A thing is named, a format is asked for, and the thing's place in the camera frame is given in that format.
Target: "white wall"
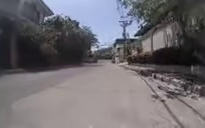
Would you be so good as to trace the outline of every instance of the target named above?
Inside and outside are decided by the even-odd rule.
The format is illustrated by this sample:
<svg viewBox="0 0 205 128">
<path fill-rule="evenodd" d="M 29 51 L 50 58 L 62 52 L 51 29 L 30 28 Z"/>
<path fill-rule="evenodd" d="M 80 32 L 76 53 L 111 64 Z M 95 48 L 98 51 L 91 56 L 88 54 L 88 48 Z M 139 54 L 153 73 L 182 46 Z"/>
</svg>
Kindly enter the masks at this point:
<svg viewBox="0 0 205 128">
<path fill-rule="evenodd" d="M 153 33 L 153 37 L 152 37 L 151 31 L 149 32 L 149 35 L 147 35 L 148 34 L 147 33 L 145 35 L 146 38 L 141 40 L 143 52 L 151 52 L 151 51 L 158 50 L 160 48 L 173 46 L 174 38 L 173 38 L 172 27 L 173 27 L 173 24 L 170 24 L 170 25 L 157 29 Z"/>
</svg>

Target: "street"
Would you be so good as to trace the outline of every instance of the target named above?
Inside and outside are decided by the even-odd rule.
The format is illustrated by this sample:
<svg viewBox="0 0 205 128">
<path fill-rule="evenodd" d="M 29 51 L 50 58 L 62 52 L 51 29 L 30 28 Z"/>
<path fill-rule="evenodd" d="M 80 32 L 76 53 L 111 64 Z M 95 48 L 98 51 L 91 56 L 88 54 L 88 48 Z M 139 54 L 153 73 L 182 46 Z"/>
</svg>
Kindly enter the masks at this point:
<svg viewBox="0 0 205 128">
<path fill-rule="evenodd" d="M 0 128 L 205 128 L 205 101 L 163 103 L 151 94 L 140 77 L 107 61 L 2 75 Z"/>
</svg>

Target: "utility pole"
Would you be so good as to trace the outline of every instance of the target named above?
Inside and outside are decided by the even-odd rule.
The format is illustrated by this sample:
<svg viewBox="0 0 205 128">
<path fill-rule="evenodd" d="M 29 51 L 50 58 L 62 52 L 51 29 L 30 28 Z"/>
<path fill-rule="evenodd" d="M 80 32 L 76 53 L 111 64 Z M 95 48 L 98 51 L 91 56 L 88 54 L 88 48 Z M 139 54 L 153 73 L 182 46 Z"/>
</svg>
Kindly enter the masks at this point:
<svg viewBox="0 0 205 128">
<path fill-rule="evenodd" d="M 122 21 L 119 21 L 120 23 L 120 26 L 123 28 L 123 38 L 124 38 L 124 60 L 126 59 L 126 53 L 127 53 L 127 32 L 126 32 L 126 28 L 131 25 L 132 23 L 132 20 L 131 21 L 128 21 L 128 20 L 122 20 Z"/>
</svg>

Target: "pile of rubble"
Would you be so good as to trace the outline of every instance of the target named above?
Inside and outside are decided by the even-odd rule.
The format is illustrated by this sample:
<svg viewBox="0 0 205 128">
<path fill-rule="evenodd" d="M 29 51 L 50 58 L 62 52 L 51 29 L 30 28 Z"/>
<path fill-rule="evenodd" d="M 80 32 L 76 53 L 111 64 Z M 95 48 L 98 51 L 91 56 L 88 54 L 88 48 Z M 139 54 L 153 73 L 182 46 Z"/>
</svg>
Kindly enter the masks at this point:
<svg viewBox="0 0 205 128">
<path fill-rule="evenodd" d="M 138 73 L 153 78 L 158 84 L 158 89 L 166 92 L 168 98 L 180 95 L 197 100 L 199 96 L 202 96 L 205 88 L 205 80 L 191 74 L 164 73 L 155 70 L 141 70 Z"/>
</svg>

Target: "tree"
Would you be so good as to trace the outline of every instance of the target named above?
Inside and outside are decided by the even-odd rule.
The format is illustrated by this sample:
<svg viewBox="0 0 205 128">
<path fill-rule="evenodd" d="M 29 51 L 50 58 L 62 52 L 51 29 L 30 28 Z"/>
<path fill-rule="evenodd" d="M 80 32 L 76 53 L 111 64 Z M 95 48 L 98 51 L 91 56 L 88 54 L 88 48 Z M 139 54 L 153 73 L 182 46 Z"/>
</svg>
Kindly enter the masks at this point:
<svg viewBox="0 0 205 128">
<path fill-rule="evenodd" d="M 80 27 L 78 21 L 68 16 L 56 15 L 46 19 L 41 27 L 24 27 L 20 42 L 22 49 L 20 52 L 23 52 L 23 56 L 30 53 L 38 54 L 32 57 L 20 57 L 21 59 L 43 58 L 47 65 L 52 65 L 81 61 L 98 40 L 90 27 Z"/>
</svg>

